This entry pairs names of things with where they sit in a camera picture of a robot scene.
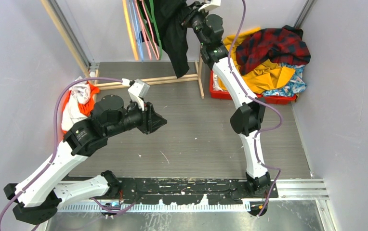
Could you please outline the black pleated skirt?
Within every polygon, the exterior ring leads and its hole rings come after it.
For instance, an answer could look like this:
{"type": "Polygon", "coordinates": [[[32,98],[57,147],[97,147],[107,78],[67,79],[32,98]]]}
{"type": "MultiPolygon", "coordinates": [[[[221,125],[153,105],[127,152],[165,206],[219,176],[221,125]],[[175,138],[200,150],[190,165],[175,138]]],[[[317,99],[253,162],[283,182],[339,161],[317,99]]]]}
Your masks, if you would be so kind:
{"type": "Polygon", "coordinates": [[[190,12],[185,0],[154,0],[154,17],[163,51],[168,55],[177,78],[188,70],[187,28],[181,25],[190,12]]]}

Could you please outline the blue patterned garment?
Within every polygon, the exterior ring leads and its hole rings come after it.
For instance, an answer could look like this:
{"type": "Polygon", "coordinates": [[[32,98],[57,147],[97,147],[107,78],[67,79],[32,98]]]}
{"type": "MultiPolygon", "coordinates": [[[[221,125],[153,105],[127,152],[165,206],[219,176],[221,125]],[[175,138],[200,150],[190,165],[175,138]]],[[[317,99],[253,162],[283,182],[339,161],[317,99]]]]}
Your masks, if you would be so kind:
{"type": "Polygon", "coordinates": [[[303,81],[303,71],[306,65],[290,65],[287,63],[280,63],[279,65],[283,69],[293,69],[295,72],[284,87],[275,90],[264,91],[263,96],[293,97],[304,92],[307,88],[307,84],[303,81]]]}

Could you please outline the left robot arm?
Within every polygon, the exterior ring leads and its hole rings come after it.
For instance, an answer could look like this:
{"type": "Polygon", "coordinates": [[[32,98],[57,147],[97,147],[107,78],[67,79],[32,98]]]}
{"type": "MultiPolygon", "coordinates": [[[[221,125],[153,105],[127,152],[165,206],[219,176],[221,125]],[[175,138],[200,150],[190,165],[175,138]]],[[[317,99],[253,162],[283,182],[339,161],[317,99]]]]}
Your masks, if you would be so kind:
{"type": "Polygon", "coordinates": [[[59,182],[77,165],[105,147],[110,137],[138,129],[150,134],[167,124],[155,112],[152,103],[143,108],[131,102],[127,107],[117,95],[107,95],[94,105],[88,118],[75,123],[59,142],[56,155],[50,156],[37,171],[19,184],[4,187],[8,199],[16,205],[13,214],[19,221],[39,225],[69,204],[92,197],[109,199],[120,194],[120,182],[112,171],[75,184],[61,186],[59,182]]]}

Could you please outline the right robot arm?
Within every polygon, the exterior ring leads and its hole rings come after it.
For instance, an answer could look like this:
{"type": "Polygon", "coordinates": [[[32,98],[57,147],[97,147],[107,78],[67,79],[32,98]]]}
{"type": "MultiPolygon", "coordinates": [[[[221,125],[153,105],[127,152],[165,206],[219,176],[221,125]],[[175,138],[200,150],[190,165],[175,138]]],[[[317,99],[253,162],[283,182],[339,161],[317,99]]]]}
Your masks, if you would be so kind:
{"type": "Polygon", "coordinates": [[[181,25],[193,30],[200,42],[200,57],[211,71],[224,83],[236,111],[230,124],[239,135],[246,158],[246,188],[250,196],[269,197],[273,189],[268,168],[264,165],[259,130],[265,106],[248,88],[237,71],[228,49],[222,41],[223,19],[208,11],[219,6],[219,2],[195,1],[189,5],[190,12],[181,25]]]}

